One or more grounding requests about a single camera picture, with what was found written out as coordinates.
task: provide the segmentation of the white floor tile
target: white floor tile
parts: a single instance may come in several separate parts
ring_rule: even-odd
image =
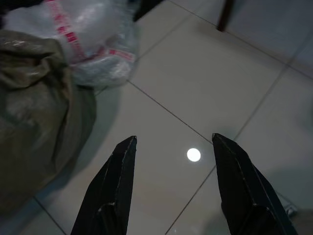
[[[291,66],[313,78],[313,37],[295,58]]]
[[[48,214],[32,199],[10,218],[0,217],[1,235],[63,235]]]
[[[227,31],[288,62],[311,31],[313,2],[237,0]],[[197,14],[218,23],[224,1],[210,0]]]
[[[233,138],[282,67],[191,16],[140,61],[132,82],[207,139]]]
[[[97,96],[93,133],[71,174],[49,185],[39,200],[70,233],[86,189],[115,146],[137,135],[134,190],[128,234],[164,234],[215,164],[212,145],[128,84]],[[202,154],[186,157],[189,148]]]
[[[289,69],[237,143],[274,188],[313,208],[313,80]]]
[[[190,13],[166,0],[141,18],[139,56],[143,55],[155,43],[167,35]]]
[[[280,198],[282,205],[289,205]],[[221,209],[216,169],[175,222],[168,235],[229,235]]]
[[[206,0],[171,0],[171,1],[187,9],[188,11],[194,12]]]

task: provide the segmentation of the chair leg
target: chair leg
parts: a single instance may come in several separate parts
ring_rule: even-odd
[[[225,0],[225,5],[224,5],[224,8],[223,8],[220,20],[219,20],[219,24],[216,27],[218,31],[221,31],[221,32],[225,31],[233,6],[234,6],[234,0]]]

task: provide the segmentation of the tiled floor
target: tiled floor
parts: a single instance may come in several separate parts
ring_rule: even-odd
[[[237,3],[225,33],[214,28],[220,0],[166,0],[142,18],[134,78],[97,95],[74,171],[0,220],[0,234],[69,235],[90,181],[130,135],[138,145],[129,235],[229,234],[214,132],[248,152],[283,205],[313,209],[313,5]],[[195,163],[186,157],[193,147]]]

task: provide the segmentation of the floor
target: floor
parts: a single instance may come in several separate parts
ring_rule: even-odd
[[[215,132],[248,152],[283,205],[313,209],[313,2],[238,0],[220,33],[222,3],[166,0],[138,22],[134,78],[97,94],[97,121],[74,171],[2,220],[0,234],[69,235],[90,181],[130,135],[138,144],[129,235],[229,234]]]

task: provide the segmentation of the dark wooden leg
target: dark wooden leg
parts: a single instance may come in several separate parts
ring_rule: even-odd
[[[220,16],[219,24],[216,27],[218,31],[225,31],[233,6],[234,0],[225,0],[225,5]]]

